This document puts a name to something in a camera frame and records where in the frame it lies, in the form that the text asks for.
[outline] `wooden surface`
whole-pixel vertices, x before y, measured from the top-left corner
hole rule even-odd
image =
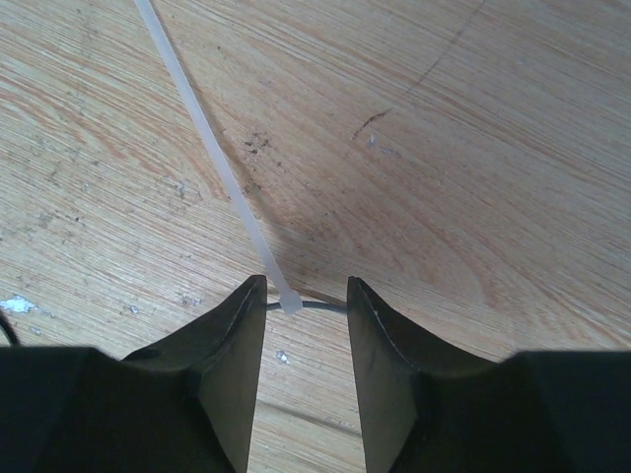
[[[491,359],[628,348],[630,2],[156,6],[303,295],[361,276]],[[262,271],[133,2],[0,7],[0,299],[37,305],[7,313],[25,344],[122,357]],[[363,468],[345,320],[270,314],[250,470]]]

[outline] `white zip tie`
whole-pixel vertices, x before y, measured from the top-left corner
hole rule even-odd
[[[199,101],[197,101],[197,97],[186,79],[186,74],[184,74],[179,61],[177,60],[177,56],[175,56],[174,49],[167,38],[167,34],[160,23],[160,19],[156,15],[156,11],[151,5],[151,1],[134,1],[136,2],[136,7],[138,8],[140,15],[145,21],[145,25],[149,30],[151,38],[156,44],[156,47],[167,66],[167,70],[175,82],[175,86],[179,91],[179,96],[184,102],[184,105],[195,124],[195,128],[197,128],[199,136],[201,136],[201,139],[204,142],[208,156],[215,164],[215,168],[226,186],[228,195],[237,208],[237,213],[239,213],[239,216],[244,221],[245,230],[254,244],[256,251],[258,251],[261,261],[265,265],[267,275],[278,290],[281,307],[285,313],[290,315],[297,312],[303,308],[303,301],[301,300],[300,295],[296,291],[292,291],[287,284],[282,271],[278,267],[278,263],[276,262],[274,255],[265,241],[263,233],[256,224],[256,219],[247,206],[244,195],[241,193],[241,189],[235,180],[235,176],[230,170],[228,161],[226,161],[226,157],[221,151],[213,131],[210,129],[210,125],[208,124],[208,120],[199,105]]]

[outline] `wood grain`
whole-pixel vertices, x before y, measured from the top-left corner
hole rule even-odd
[[[0,300],[37,305],[7,314],[24,342],[122,357],[262,271],[133,2],[0,5]],[[156,7],[302,294],[361,276],[491,359],[629,347],[630,2]],[[363,469],[345,321],[270,314],[250,470]]]

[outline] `black cable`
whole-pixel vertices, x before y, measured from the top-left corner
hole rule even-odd
[[[2,312],[0,312],[0,328],[2,328],[2,331],[7,337],[7,340],[9,340],[9,345],[11,345],[12,347],[17,347],[18,345],[20,345],[20,339],[18,338],[16,331],[13,329],[11,323],[9,323],[9,320]]]
[[[303,301],[303,307],[315,308],[318,310],[328,310],[329,312],[341,313],[342,315],[347,314],[347,310],[344,305],[321,303],[319,301]],[[281,310],[282,308],[283,307],[280,306],[280,303],[272,303],[267,305],[268,312],[270,310]]]

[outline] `crack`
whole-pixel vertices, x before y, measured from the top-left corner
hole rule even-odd
[[[421,75],[421,77],[419,77],[418,81],[416,81],[414,84],[412,84],[407,89],[407,91],[405,91],[405,95],[409,94],[410,92],[412,92],[413,89],[415,89],[418,86],[420,86],[423,83],[423,81],[425,79],[427,79],[427,76],[429,76],[432,73],[432,71],[438,67],[438,65],[445,58],[445,56],[447,56],[450,53],[450,51],[454,48],[454,46],[456,45],[457,41],[460,39],[460,37],[462,36],[464,31],[469,27],[469,25],[471,24],[473,19],[477,16],[478,13],[480,13],[480,10],[482,10],[484,5],[486,5],[486,2],[487,2],[487,0],[482,0],[478,4],[478,6],[475,7],[475,10],[473,10],[473,12],[471,12],[471,15],[469,15],[469,18],[466,19],[466,21],[462,24],[462,26],[456,32],[456,34],[454,34],[452,36],[452,39],[450,39],[450,42],[447,45],[447,47],[443,50],[443,52],[441,52],[441,54],[434,61],[434,63]]]
[[[380,120],[382,118],[384,118],[386,115],[388,115],[390,113],[390,111],[392,110],[392,108],[389,108],[388,110],[384,110],[380,113],[377,113],[373,116],[371,116],[368,120],[366,120],[362,126],[360,126],[357,130],[355,130],[355,133],[353,133],[353,139],[351,141],[354,141],[359,134],[362,132],[362,130],[364,128],[366,128],[368,125],[370,125],[371,123],[373,123],[374,121]]]

